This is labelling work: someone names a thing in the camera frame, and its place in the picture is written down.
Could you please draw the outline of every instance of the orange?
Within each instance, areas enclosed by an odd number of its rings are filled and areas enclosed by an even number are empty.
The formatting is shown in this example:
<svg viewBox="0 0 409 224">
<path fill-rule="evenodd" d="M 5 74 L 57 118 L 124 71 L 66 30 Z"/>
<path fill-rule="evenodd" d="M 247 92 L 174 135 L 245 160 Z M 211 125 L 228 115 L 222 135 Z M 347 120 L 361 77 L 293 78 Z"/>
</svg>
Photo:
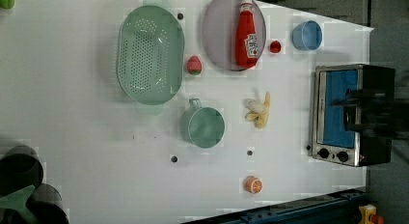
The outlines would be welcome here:
<svg viewBox="0 0 409 224">
<path fill-rule="evenodd" d="M 246 183 L 247 191 L 251 193 L 259 193 L 262 190 L 261 180 L 258 178 L 250 178 Z"/>
</svg>

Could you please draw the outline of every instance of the oven knob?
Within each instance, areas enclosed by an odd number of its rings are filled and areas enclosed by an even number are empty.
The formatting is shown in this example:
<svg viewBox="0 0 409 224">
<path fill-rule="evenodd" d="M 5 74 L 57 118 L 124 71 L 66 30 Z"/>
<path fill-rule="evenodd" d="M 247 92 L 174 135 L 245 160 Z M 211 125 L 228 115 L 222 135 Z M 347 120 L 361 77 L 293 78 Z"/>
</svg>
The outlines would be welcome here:
<svg viewBox="0 0 409 224">
<path fill-rule="evenodd" d="M 340 152 L 339 154 L 337 154 L 337 158 L 340 160 L 340 162 L 345 163 L 346 161 L 348 161 L 348 153 L 346 152 Z"/>
<path fill-rule="evenodd" d="M 326 149 L 321 149 L 321 150 L 318 152 L 318 154 L 319 154 L 319 156 L 321 156 L 322 158 L 327 158 L 328 155 L 330 155 L 330 152 L 328 152 L 328 150 L 326 150 Z"/>
</svg>

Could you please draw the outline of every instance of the ketchup label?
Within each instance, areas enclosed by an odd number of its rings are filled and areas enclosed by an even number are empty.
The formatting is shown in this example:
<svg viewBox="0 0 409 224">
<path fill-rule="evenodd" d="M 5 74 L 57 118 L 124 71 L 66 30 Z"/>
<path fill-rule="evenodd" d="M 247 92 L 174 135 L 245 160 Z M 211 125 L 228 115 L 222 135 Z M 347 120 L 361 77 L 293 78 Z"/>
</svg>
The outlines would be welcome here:
<svg viewBox="0 0 409 224">
<path fill-rule="evenodd" d="M 249 34 L 246 39 L 246 49 L 248 58 L 257 58 L 258 45 L 256 34 Z"/>
</svg>

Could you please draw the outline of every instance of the blue bowl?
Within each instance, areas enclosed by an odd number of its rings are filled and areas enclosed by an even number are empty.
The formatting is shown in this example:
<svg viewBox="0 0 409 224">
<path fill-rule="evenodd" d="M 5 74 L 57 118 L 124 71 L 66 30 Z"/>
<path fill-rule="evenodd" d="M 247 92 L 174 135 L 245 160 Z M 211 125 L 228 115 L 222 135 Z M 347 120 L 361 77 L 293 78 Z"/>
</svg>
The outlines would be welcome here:
<svg viewBox="0 0 409 224">
<path fill-rule="evenodd" d="M 316 50 L 322 42 L 322 31 L 315 21 L 307 21 L 292 31 L 292 43 L 300 50 Z"/>
</svg>

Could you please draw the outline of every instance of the oven window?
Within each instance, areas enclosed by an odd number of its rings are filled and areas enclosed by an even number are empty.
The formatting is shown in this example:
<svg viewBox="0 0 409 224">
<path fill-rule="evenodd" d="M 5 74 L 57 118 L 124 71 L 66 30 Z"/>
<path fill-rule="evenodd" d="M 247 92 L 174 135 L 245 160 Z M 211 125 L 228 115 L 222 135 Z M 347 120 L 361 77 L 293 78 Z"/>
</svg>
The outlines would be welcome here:
<svg viewBox="0 0 409 224">
<path fill-rule="evenodd" d="M 348 89 L 356 91 L 357 88 L 358 72 L 356 70 L 326 72 L 324 145 L 354 148 L 355 132 L 345 130 L 343 107 L 334 106 L 333 102 L 345 99 Z"/>
</svg>

